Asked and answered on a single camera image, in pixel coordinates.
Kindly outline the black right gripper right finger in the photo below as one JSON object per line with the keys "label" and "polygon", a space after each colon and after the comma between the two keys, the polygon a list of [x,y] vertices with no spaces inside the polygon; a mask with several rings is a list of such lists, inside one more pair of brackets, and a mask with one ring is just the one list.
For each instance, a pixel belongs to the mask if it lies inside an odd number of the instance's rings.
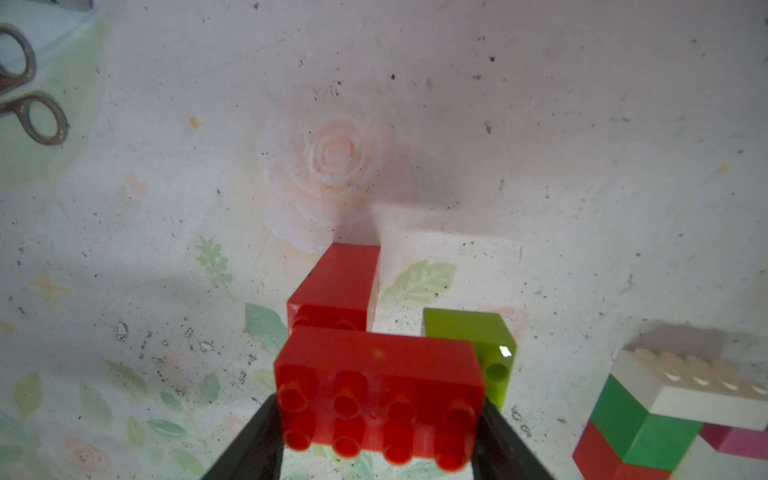
{"label": "black right gripper right finger", "polygon": [[553,480],[495,405],[484,399],[471,459],[474,480]]}

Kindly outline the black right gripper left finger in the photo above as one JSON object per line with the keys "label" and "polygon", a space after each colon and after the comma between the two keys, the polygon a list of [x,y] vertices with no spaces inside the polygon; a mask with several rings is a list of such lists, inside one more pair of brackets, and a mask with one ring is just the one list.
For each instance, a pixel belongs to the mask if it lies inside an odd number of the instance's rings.
{"label": "black right gripper left finger", "polygon": [[277,395],[272,394],[202,480],[279,480],[284,448]]}

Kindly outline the lime green lego brick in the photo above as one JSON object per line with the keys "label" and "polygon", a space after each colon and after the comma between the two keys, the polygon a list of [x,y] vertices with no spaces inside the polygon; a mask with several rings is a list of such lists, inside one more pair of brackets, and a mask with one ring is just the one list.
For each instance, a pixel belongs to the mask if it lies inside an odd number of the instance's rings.
{"label": "lime green lego brick", "polygon": [[498,313],[438,308],[423,310],[427,337],[466,340],[475,351],[486,383],[486,396],[504,407],[517,343]]}

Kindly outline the long red lego brick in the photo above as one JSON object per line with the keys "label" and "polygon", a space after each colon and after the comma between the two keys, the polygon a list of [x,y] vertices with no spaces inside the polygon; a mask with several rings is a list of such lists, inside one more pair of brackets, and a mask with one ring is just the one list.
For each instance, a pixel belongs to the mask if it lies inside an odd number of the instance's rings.
{"label": "long red lego brick", "polygon": [[292,450],[374,451],[394,465],[425,458],[446,472],[472,457],[486,386],[467,341],[302,326],[274,376]]}

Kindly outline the dark green lego brick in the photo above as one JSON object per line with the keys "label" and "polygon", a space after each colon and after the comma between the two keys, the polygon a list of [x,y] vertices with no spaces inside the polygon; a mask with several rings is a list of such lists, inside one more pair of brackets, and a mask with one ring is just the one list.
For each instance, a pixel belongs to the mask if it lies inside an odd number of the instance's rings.
{"label": "dark green lego brick", "polygon": [[609,376],[590,417],[625,464],[674,471],[703,428],[701,422],[650,413]]}

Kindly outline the small red lego brick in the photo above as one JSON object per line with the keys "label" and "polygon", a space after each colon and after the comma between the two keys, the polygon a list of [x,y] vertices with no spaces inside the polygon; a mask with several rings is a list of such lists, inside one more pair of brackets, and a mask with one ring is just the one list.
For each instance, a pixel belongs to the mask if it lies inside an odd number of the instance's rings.
{"label": "small red lego brick", "polygon": [[379,246],[332,243],[288,299],[288,330],[313,326],[370,331],[380,253]]}

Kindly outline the white lego brick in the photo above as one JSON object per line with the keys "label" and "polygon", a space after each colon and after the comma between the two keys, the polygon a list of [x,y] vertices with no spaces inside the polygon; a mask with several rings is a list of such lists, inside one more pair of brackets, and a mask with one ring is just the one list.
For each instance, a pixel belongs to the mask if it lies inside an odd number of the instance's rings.
{"label": "white lego brick", "polygon": [[625,349],[611,375],[651,414],[755,431],[767,427],[767,386],[741,376],[727,361]]}

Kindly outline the magenta lego brick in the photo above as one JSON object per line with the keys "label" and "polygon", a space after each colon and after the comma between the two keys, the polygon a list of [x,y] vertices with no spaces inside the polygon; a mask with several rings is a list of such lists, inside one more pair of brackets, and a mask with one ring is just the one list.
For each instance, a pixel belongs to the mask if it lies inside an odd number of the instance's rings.
{"label": "magenta lego brick", "polygon": [[750,430],[736,427],[706,424],[700,437],[717,452],[767,460],[767,429]]}

